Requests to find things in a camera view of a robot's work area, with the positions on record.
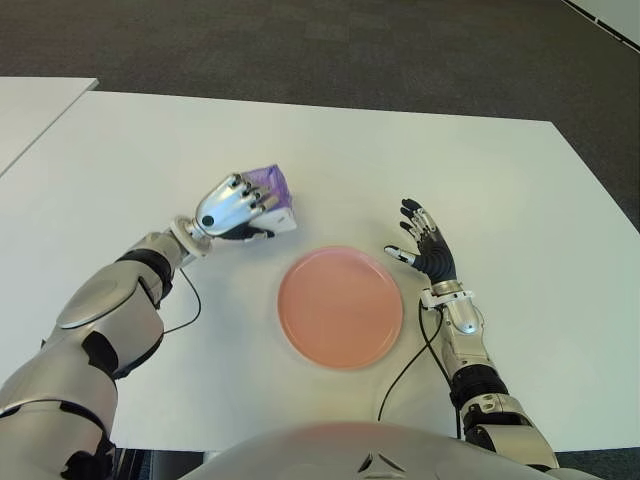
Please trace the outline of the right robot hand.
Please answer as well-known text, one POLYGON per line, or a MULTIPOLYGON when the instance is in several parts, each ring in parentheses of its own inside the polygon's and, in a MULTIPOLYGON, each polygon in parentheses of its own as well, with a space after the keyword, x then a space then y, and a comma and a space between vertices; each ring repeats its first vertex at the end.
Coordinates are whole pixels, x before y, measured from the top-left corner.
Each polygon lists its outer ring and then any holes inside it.
POLYGON ((431 284, 456 280, 454 257, 430 214, 409 198, 401 201, 400 213, 407 219, 400 222, 400 227, 415 240, 418 252, 411 253, 394 245, 385 246, 384 252, 425 274, 431 284))

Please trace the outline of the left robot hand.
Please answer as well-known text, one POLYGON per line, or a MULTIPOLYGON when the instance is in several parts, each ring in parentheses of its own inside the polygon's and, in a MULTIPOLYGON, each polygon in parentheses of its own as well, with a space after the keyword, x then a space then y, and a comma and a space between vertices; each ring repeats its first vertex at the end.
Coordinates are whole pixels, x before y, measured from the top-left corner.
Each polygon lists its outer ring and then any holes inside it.
POLYGON ((270 239, 275 232, 251 222, 271 210, 278 197, 267 186, 251 183, 241 174, 227 176, 198 204, 194 228, 207 237, 232 241, 270 239))

